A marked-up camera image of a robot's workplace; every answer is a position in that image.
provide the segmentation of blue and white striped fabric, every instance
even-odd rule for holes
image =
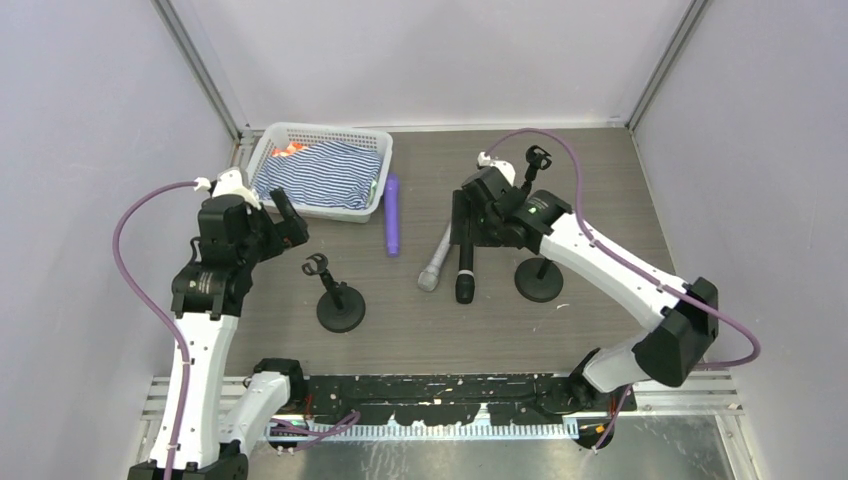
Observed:
[[[287,157],[268,157],[253,182],[259,198],[283,187],[294,204],[364,210],[383,161],[342,142],[317,143]]]

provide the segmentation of purple cylinder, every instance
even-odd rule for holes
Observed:
[[[386,177],[383,207],[386,210],[386,250],[390,257],[400,255],[400,220],[398,219],[398,192],[400,180],[393,172]]]

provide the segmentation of white plastic basket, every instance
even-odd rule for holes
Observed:
[[[296,203],[292,203],[292,206],[297,210],[297,213],[304,217],[365,223],[371,218],[371,214],[374,213],[374,210],[380,204],[380,198],[383,196],[383,190],[386,187],[386,176],[389,174],[389,164],[392,162],[392,136],[386,132],[310,125],[307,123],[275,123],[265,130],[262,138],[256,144],[256,149],[253,150],[250,163],[247,164],[248,181],[252,187],[256,173],[262,169],[265,159],[271,156],[271,152],[275,148],[285,149],[291,142],[309,146],[326,141],[344,142],[349,145],[367,148],[368,150],[377,152],[382,157],[383,165],[380,167],[380,174],[377,177],[377,190],[371,198],[371,203],[365,210],[313,207]],[[262,203],[268,211],[279,213],[274,206],[274,202],[271,200],[265,200]]]

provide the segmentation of round stand base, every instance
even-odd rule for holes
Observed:
[[[365,299],[355,288],[339,285],[344,308],[339,310],[329,292],[318,300],[318,322],[333,333],[345,333],[356,328],[365,318]]]
[[[527,300],[550,302],[562,291],[562,272],[556,265],[549,265],[545,275],[539,278],[539,269],[543,263],[544,258],[531,258],[521,262],[515,270],[515,288]]]

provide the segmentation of white wall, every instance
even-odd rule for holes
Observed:
[[[180,0],[238,118],[625,122],[689,0]]]
[[[637,141],[672,257],[762,340],[766,479],[845,478],[848,4],[713,2]],[[724,328],[713,358],[746,354]]]
[[[112,229],[153,188],[215,174],[230,141],[147,1],[6,2],[0,45],[0,476],[122,478],[172,343]],[[173,193],[125,230],[166,308],[200,200]]]

